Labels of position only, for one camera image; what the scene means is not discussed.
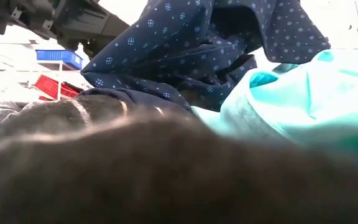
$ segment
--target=light blue shirt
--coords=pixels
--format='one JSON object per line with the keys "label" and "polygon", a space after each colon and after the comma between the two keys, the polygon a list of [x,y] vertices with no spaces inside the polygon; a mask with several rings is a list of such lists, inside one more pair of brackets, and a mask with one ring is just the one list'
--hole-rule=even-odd
{"label": "light blue shirt", "polygon": [[358,57],[320,52],[303,65],[246,73],[221,112],[192,107],[217,133],[358,153]]}

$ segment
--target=metal rack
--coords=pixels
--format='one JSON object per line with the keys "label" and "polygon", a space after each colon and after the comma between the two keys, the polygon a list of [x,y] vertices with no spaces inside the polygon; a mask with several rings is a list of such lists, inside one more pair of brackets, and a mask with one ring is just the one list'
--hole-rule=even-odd
{"label": "metal rack", "polygon": [[[62,83],[64,81],[67,80],[63,80],[63,74],[67,74],[67,73],[75,73],[78,74],[77,70],[64,70],[64,68],[66,67],[70,67],[69,65],[65,64],[65,62],[63,62],[62,60],[36,60],[33,62],[30,62],[29,64],[36,64],[36,65],[56,65],[56,70],[52,70],[50,69],[50,67],[45,67],[45,70],[42,69],[42,67],[39,67],[39,69],[34,69],[34,68],[29,68],[27,66],[25,66],[25,68],[20,68],[20,67],[12,67],[10,69],[7,70],[0,70],[0,80],[1,80],[1,75],[2,76],[9,76],[12,75],[12,73],[18,74],[18,73],[26,73],[29,74],[30,77],[26,77],[23,78],[22,80],[18,80],[17,78],[15,79],[16,83],[20,83],[21,85],[27,85],[27,88],[32,88],[34,87],[34,80],[31,79],[31,77],[38,77],[38,75],[43,74],[46,75],[52,79],[55,79],[58,82],[58,93],[57,93],[57,100],[61,100],[62,98]],[[89,84],[82,81],[79,81],[81,83],[81,87],[82,88],[89,88]]]}

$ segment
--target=dark fabric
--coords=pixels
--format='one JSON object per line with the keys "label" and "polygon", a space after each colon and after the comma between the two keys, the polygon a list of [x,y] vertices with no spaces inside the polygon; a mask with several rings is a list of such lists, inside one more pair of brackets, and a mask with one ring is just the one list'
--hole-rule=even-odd
{"label": "dark fabric", "polygon": [[243,55],[261,46],[271,62],[282,63],[309,62],[330,48],[298,0],[149,0],[82,74],[96,87],[218,111],[256,67],[253,55]]}
{"label": "dark fabric", "polygon": [[84,89],[80,88],[80,87],[77,87],[77,86],[74,86],[68,82],[63,82],[64,85],[70,87],[72,90],[76,91],[77,93],[81,93],[82,91],[84,91]]}
{"label": "dark fabric", "polygon": [[85,90],[81,92],[78,96],[86,96],[86,95],[106,95],[114,97],[118,100],[124,101],[129,106],[134,107],[137,106],[146,106],[146,107],[156,107],[160,108],[162,111],[175,111],[179,113],[189,113],[183,107],[177,105],[176,103],[172,103],[170,101],[161,99],[157,96],[153,96],[147,93],[142,93],[134,90],[127,89],[117,89],[117,90],[109,90],[104,88],[92,88],[90,90]]}

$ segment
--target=red plastic crate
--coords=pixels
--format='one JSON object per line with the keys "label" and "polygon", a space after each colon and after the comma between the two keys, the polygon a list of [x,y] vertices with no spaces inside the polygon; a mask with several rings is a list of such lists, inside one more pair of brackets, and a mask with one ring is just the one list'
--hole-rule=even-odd
{"label": "red plastic crate", "polygon": [[[45,75],[41,75],[34,86],[37,87],[39,90],[43,91],[48,96],[57,100],[58,84],[58,81],[51,79]],[[73,98],[78,95],[75,90],[64,84],[61,84],[60,93],[61,97],[63,98]]]}

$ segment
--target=polka dot fabric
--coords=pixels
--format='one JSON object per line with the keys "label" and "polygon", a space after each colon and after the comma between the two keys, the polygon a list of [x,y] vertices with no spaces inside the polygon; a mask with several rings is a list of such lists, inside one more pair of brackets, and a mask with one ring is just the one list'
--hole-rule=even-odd
{"label": "polka dot fabric", "polygon": [[297,0],[150,0],[82,74],[95,87],[219,111],[259,47],[271,62],[305,63],[330,46]]}

